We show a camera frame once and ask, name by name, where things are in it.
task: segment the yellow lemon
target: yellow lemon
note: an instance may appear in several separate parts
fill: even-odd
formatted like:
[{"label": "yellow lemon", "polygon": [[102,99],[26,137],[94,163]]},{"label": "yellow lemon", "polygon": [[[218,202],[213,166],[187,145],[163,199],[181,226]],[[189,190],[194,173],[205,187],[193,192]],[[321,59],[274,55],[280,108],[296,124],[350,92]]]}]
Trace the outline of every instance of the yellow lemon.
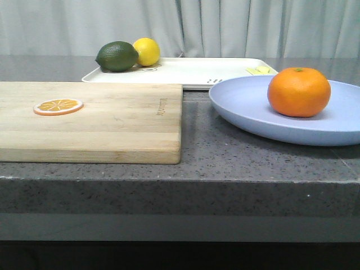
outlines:
[{"label": "yellow lemon", "polygon": [[151,66],[160,58],[160,47],[151,38],[140,38],[133,44],[139,54],[137,63],[141,66]]}]

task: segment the mandarin orange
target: mandarin orange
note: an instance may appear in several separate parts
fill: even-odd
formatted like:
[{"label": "mandarin orange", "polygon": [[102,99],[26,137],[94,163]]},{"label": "mandarin orange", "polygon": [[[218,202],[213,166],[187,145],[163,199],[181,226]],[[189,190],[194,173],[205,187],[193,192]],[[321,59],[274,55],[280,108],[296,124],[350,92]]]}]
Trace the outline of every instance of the mandarin orange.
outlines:
[{"label": "mandarin orange", "polygon": [[272,78],[268,101],[280,114],[311,117],[328,104],[331,87],[326,77],[310,67],[289,67]]}]

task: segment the citrus fruit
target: citrus fruit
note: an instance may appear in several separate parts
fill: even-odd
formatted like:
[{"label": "citrus fruit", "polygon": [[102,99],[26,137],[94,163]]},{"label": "citrus fruit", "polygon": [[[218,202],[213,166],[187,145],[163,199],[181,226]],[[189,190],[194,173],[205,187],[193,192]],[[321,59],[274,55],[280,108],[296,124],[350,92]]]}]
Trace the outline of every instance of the citrus fruit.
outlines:
[{"label": "citrus fruit", "polygon": [[330,100],[326,77],[310,67],[290,67],[276,74],[269,83],[268,100],[280,114],[311,117],[320,113]]},{"label": "citrus fruit", "polygon": [[34,113],[39,115],[62,115],[80,110],[84,103],[73,98],[58,98],[43,101],[34,106]]},{"label": "citrus fruit", "polygon": [[103,70],[121,72],[130,69],[138,57],[137,51],[130,43],[114,41],[101,47],[95,61]]},{"label": "citrus fruit", "polygon": [[151,38],[140,38],[133,44],[139,54],[137,63],[141,66],[151,66],[160,58],[160,47]]}]

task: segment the green lime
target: green lime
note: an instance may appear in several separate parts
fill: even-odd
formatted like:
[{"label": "green lime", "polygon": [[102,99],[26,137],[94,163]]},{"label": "green lime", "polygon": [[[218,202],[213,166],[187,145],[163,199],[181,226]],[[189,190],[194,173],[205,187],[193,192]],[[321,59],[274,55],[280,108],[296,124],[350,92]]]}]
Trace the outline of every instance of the green lime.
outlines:
[{"label": "green lime", "polygon": [[121,72],[131,68],[138,58],[138,52],[130,43],[114,41],[101,47],[95,61],[104,70]]}]

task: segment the lemon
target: lemon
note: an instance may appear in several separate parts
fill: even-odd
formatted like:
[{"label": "lemon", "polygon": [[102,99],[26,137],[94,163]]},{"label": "lemon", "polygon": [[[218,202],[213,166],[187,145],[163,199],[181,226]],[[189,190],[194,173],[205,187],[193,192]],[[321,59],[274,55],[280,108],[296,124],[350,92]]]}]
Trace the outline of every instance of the lemon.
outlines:
[{"label": "lemon", "polygon": [[101,47],[95,61],[103,70],[121,72],[131,68],[138,57],[137,51],[130,43],[114,41]]},{"label": "lemon", "polygon": [[160,58],[160,47],[151,38],[140,38],[133,44],[139,54],[137,63],[141,66],[151,66]]}]

